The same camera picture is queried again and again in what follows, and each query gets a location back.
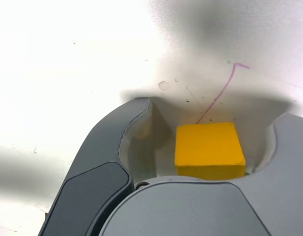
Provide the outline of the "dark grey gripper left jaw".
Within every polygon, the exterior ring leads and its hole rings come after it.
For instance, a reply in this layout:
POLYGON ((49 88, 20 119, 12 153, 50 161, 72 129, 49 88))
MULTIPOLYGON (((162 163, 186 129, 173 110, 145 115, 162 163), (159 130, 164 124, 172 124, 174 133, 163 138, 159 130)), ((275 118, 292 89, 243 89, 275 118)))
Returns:
POLYGON ((97 236, 111 212, 134 192, 120 161, 125 132, 151 109, 148 98, 131 100, 100 120, 80 147, 46 216, 41 236, 97 236))

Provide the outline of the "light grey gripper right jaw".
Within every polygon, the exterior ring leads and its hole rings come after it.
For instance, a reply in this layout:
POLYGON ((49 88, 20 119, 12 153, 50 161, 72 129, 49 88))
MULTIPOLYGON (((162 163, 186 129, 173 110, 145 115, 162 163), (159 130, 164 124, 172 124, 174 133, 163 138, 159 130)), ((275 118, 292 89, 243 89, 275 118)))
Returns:
POLYGON ((303 118, 270 127, 270 162, 246 177, 176 177, 121 202, 102 236, 303 236, 303 118))

